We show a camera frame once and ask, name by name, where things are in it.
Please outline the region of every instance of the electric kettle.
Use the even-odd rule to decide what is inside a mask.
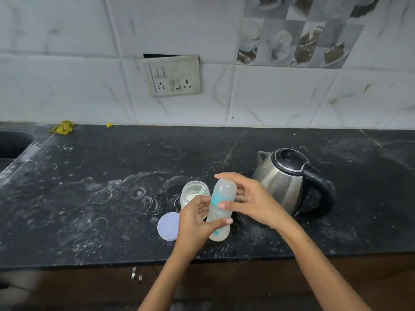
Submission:
[[[292,216],[315,215],[319,218],[327,214],[335,203],[333,183],[312,167],[307,157],[290,148],[258,152],[258,167],[252,178],[261,182]],[[310,186],[321,194],[319,206],[307,213],[299,212],[302,197]]]

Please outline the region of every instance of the switch plate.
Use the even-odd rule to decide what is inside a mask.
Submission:
[[[141,63],[146,70],[150,96],[200,94],[199,56],[155,57],[142,59]]]

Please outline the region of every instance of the black handle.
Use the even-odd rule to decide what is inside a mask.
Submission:
[[[306,164],[303,169],[303,177],[314,184],[316,190],[321,194],[320,203],[314,209],[301,212],[296,216],[307,217],[308,219],[318,219],[326,215],[334,206],[336,201],[336,189],[333,183],[325,177],[321,172]]]

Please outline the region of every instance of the plastic jar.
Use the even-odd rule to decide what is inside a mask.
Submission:
[[[180,207],[183,209],[196,195],[210,196],[208,186],[202,181],[190,181],[183,187],[180,195]]]
[[[217,208],[217,204],[222,201],[234,201],[236,197],[236,183],[230,179],[219,179],[213,189],[212,198],[209,204],[209,214],[206,222],[214,221],[218,218],[231,217],[232,212]],[[225,240],[231,230],[230,225],[215,230],[209,239],[213,241]]]

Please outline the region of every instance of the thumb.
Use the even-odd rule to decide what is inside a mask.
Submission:
[[[238,213],[247,215],[250,205],[248,205],[248,203],[223,201],[219,202],[217,204],[217,207],[219,209],[225,209],[227,211],[237,211]]]
[[[232,224],[233,219],[229,217],[219,218],[214,221],[206,223],[210,228],[210,233],[214,232],[215,230],[225,227],[226,225]]]

